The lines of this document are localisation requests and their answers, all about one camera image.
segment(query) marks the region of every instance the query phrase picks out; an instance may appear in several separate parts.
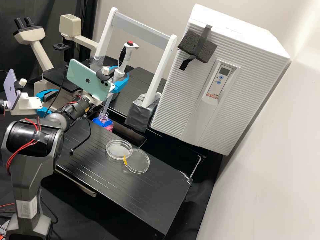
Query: white frame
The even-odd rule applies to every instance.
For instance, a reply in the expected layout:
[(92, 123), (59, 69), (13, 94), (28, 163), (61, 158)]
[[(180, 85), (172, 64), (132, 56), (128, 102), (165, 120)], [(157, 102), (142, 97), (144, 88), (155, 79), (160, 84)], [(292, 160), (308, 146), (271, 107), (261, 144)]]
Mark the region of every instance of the white frame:
[(176, 45), (177, 36), (174, 34), (169, 36), (162, 32), (159, 32), (158, 30), (155, 30), (143, 23), (140, 23), (119, 13), (118, 9), (113, 7), (110, 10), (106, 25), (103, 29), (99, 44), (97, 46), (97, 50), (94, 55), (95, 58), (106, 55), (114, 27), (120, 28), (146, 42), (153, 44), (156, 47), (164, 49), (158, 67), (148, 88), (145, 99), (142, 103), (142, 107), (146, 108), (161, 95), (156, 94), (156, 91), (161, 81), (164, 69), (173, 51), (173, 48)]

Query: petri dish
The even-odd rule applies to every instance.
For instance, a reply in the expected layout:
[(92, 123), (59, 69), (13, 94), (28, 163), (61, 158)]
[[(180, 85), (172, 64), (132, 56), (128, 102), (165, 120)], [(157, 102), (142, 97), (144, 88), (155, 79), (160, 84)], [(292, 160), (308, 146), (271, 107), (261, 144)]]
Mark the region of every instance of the petri dish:
[(113, 159), (123, 160), (124, 155), (128, 158), (132, 154), (132, 145), (126, 140), (114, 139), (107, 143), (106, 152)]
[(124, 165), (133, 173), (144, 173), (150, 166), (148, 155), (139, 148), (134, 148), (129, 151), (129, 156), (126, 156)]

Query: smartphone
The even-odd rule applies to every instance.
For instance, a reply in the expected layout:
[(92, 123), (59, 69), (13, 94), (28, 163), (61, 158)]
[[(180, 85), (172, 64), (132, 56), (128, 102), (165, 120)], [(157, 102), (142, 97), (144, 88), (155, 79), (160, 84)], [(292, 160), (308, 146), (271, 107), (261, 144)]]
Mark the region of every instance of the smartphone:
[(10, 110), (14, 109), (21, 95), (21, 91), (14, 88), (14, 82), (16, 80), (17, 78), (13, 69), (10, 69), (3, 82), (3, 88), (7, 96), (7, 106)]
[(112, 85), (109, 81), (102, 83), (96, 76), (95, 71), (75, 59), (71, 59), (69, 62), (67, 79), (91, 95), (97, 97), (100, 101), (105, 101), (107, 99)]

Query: black backdrop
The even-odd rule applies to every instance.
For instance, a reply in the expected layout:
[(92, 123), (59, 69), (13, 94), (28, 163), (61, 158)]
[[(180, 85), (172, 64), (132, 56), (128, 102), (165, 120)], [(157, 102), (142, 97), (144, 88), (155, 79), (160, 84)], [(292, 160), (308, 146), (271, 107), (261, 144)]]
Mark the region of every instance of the black backdrop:
[[(62, 42), (59, 33), (59, 19), (62, 14), (73, 14), (82, 20), (82, 35), (92, 38), (97, 0), (1, 0), (0, 1), (0, 70), (14, 69), (17, 79), (31, 80), (41, 75), (42, 70), (29, 45), (19, 44), (13, 33), (17, 30), (14, 19), (31, 17), (36, 25), (41, 25), (46, 36), (41, 44), (53, 66), (63, 65), (63, 52), (55, 51), (52, 45)], [(89, 57), (83, 47), (76, 49), (80, 60)], [(5, 73), (0, 72), (0, 86)]]

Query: knob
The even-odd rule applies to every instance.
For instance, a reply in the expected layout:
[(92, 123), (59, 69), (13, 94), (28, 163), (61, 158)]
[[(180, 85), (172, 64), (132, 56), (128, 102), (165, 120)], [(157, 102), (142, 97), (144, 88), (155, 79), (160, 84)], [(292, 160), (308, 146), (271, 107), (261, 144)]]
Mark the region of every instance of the knob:
[(108, 75), (109, 74), (110, 69), (108, 67), (103, 66), (101, 68), (101, 72), (103, 75)]
[(27, 84), (27, 80), (24, 78), (21, 78), (19, 81), (19, 84), (24, 87)]

